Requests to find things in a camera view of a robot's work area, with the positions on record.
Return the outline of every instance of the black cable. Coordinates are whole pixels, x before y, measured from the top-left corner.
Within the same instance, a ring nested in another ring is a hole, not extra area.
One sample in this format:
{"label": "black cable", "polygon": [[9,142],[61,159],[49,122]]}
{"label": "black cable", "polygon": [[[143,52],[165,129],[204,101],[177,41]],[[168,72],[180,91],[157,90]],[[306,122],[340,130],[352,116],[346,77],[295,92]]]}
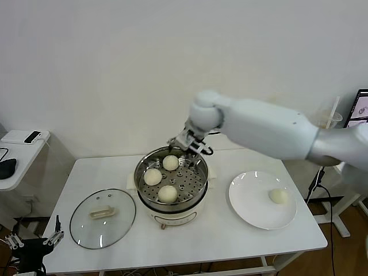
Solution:
{"label": "black cable", "polygon": [[333,220],[333,214],[332,214],[332,201],[331,201],[331,195],[329,193],[329,191],[327,190],[326,187],[322,186],[322,185],[318,185],[317,187],[320,187],[322,189],[324,189],[327,194],[328,194],[328,199],[329,199],[329,207],[331,208],[330,213],[331,213],[331,221],[330,221],[330,236],[331,236],[331,260],[332,260],[332,272],[333,272],[333,276],[336,276],[335,274],[335,261],[334,261],[334,238],[332,237],[332,220]]}
{"label": "black cable", "polygon": [[9,149],[8,148],[0,148],[0,150],[6,150],[6,152],[3,154],[3,156],[1,156],[0,158],[0,162],[1,160],[5,157],[5,155],[9,152]]}
{"label": "black cable", "polygon": [[45,267],[44,263],[42,263],[42,269],[44,270],[44,274],[46,276],[46,267]]}
{"label": "black cable", "polygon": [[309,187],[308,187],[308,195],[307,195],[306,199],[304,200],[306,203],[309,202],[310,197],[312,196],[312,193],[317,188],[317,185],[321,183],[322,177],[325,174],[324,168],[325,167],[322,167],[322,168],[320,168],[318,170],[318,172],[316,173],[315,177],[313,178],[312,183],[309,185]]}

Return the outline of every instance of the white wall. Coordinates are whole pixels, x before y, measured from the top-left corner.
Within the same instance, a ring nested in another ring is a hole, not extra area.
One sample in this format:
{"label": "white wall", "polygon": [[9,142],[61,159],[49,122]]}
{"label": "white wall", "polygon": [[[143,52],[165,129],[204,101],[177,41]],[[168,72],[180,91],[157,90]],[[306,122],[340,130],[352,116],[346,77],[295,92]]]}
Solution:
{"label": "white wall", "polygon": [[[145,153],[213,88],[303,111],[367,87],[368,2],[0,2],[0,123],[75,157]],[[226,148],[225,142],[217,147]]]}

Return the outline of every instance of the table leg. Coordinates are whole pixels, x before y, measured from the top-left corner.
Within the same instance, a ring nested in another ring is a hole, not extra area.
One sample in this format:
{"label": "table leg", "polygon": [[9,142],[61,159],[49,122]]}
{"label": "table leg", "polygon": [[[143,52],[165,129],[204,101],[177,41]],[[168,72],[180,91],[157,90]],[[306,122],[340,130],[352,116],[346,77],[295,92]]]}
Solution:
{"label": "table leg", "polygon": [[301,254],[303,254],[303,252],[289,253],[277,256],[274,260],[274,267],[276,271],[282,270],[285,266],[294,261]]}
{"label": "table leg", "polygon": [[[263,266],[263,267],[267,267],[267,266],[268,266],[268,264],[267,264],[267,260],[266,260],[265,256],[261,256],[261,257],[260,257],[260,260],[262,261],[262,266]],[[261,275],[262,275],[262,276],[273,276],[273,275],[275,275],[275,272],[262,273]]]}
{"label": "table leg", "polygon": [[359,201],[358,205],[362,208],[363,212],[368,216],[368,208],[364,205],[363,201]]}
{"label": "table leg", "polygon": [[359,202],[361,202],[361,201],[363,201],[364,199],[365,199],[366,197],[365,196],[360,196],[356,201],[354,201],[353,203],[352,203],[352,206],[354,206],[354,207],[356,207],[356,206],[358,206],[359,205]]}
{"label": "table leg", "polygon": [[[361,196],[360,194],[356,194],[353,191],[349,191],[347,195],[345,195],[338,203],[336,203],[333,206],[332,222],[335,225],[336,229],[339,231],[341,237],[350,237],[350,233],[339,216],[360,196]],[[330,223],[331,213],[329,202],[323,202],[322,205],[326,209],[327,213],[314,216],[314,218],[316,219],[318,224]]]}

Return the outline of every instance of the white desk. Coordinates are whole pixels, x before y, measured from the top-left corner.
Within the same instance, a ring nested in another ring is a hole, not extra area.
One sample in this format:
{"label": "white desk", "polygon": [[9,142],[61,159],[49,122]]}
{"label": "white desk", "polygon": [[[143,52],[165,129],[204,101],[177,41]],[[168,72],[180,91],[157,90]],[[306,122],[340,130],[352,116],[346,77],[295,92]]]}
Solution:
{"label": "white desk", "polygon": [[[1,148],[9,149],[9,152],[3,158],[3,160],[11,158],[17,159],[15,173],[7,179],[0,180],[0,191],[10,191],[18,186],[18,184],[24,177],[25,173],[28,171],[32,162],[40,153],[42,147],[45,144],[45,141],[47,141],[49,137],[50,133],[48,131],[42,131],[42,136],[40,138],[43,140],[38,140],[32,145],[10,144],[0,142]],[[5,150],[0,149],[0,156],[2,156],[4,152]]]}
{"label": "white desk", "polygon": [[[23,144],[10,144],[10,143],[2,143],[0,142],[0,147],[9,149],[9,152],[4,156],[3,160],[16,158],[16,171],[14,174],[7,178],[0,180],[0,192],[2,191],[10,191],[15,189],[22,178],[28,171],[30,165],[33,163],[37,155],[40,153],[42,147],[46,143],[50,137],[50,133],[48,131],[42,131],[41,139],[36,141],[32,145],[23,145]],[[5,153],[4,149],[0,149],[0,156]],[[16,220],[10,217],[4,210],[0,212],[0,224],[4,225],[7,229],[12,229],[15,225]],[[31,231],[27,230],[22,225],[20,226],[20,236],[23,238],[36,238]]]}
{"label": "white desk", "polygon": [[[264,267],[229,271],[228,275],[257,274],[280,270],[303,251],[327,246],[322,231],[282,162],[248,149],[215,151],[214,155],[206,157],[217,173],[217,179],[214,188],[206,195],[203,213],[193,222],[161,230],[160,225],[147,216],[137,195],[129,191],[134,195],[137,215],[126,236],[101,250],[87,250],[75,244],[70,236],[69,223],[78,204],[101,189],[126,190],[127,176],[140,158],[90,158],[75,162],[44,234],[49,236],[53,232],[55,216],[60,215],[65,237],[44,259],[48,273],[132,269],[285,254],[276,258],[274,266],[268,266],[263,257]],[[298,212],[286,228],[272,231],[255,228],[243,221],[229,205],[227,191],[231,180],[252,170],[274,174],[294,193]]]}

